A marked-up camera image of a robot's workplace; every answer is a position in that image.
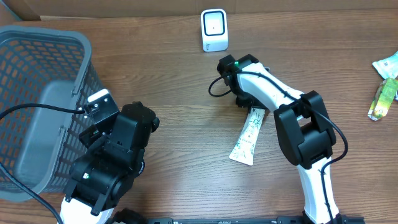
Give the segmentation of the white tube with gold cap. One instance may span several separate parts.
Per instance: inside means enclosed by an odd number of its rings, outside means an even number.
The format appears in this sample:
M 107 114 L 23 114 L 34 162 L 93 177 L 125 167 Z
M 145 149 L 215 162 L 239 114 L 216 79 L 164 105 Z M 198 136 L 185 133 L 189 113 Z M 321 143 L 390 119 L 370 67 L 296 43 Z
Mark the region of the white tube with gold cap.
M 248 166 L 253 165 L 254 149 L 265 113 L 265 109 L 261 108 L 249 110 L 241 134 L 229 155 L 229 159 Z

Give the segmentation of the teal wet wipes pack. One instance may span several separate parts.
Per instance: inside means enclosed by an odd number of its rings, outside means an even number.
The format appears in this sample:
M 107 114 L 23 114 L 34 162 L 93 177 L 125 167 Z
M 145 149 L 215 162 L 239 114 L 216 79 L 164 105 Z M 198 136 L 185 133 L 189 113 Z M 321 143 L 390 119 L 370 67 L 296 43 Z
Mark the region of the teal wet wipes pack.
M 383 79 L 397 78 L 397 55 L 398 52 L 388 58 L 372 63 L 373 67 Z

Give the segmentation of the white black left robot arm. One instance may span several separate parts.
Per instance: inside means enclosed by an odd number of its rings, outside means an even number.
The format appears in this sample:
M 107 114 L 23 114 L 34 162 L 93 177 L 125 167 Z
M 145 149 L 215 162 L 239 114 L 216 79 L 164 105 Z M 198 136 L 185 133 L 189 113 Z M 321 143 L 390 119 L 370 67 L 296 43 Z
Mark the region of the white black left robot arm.
M 145 168 L 144 153 L 159 118 L 140 101 L 80 134 L 87 152 L 74 161 L 61 204 L 62 223 L 107 223 Z

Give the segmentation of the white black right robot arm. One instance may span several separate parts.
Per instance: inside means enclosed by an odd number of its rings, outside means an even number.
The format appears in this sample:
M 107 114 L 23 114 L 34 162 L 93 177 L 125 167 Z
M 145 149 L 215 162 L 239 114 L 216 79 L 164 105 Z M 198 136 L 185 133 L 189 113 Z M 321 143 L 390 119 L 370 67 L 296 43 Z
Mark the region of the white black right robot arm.
M 274 114 L 280 149 L 297 167 L 305 197 L 306 223 L 336 223 L 339 210 L 330 178 L 336 135 L 322 97 L 303 93 L 274 77 L 257 58 L 227 55 L 217 71 L 240 107 L 258 107 Z

